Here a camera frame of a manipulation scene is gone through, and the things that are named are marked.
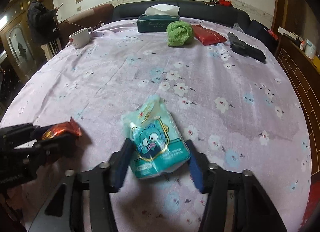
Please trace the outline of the operator left hand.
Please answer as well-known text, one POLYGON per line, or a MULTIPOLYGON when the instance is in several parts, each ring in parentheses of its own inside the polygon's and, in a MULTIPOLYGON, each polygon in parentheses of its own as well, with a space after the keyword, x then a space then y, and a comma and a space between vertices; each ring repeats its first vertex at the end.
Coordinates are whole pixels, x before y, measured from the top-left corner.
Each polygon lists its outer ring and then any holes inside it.
POLYGON ((10 221, 22 222, 23 220, 23 186, 1 190, 1 214, 10 221))

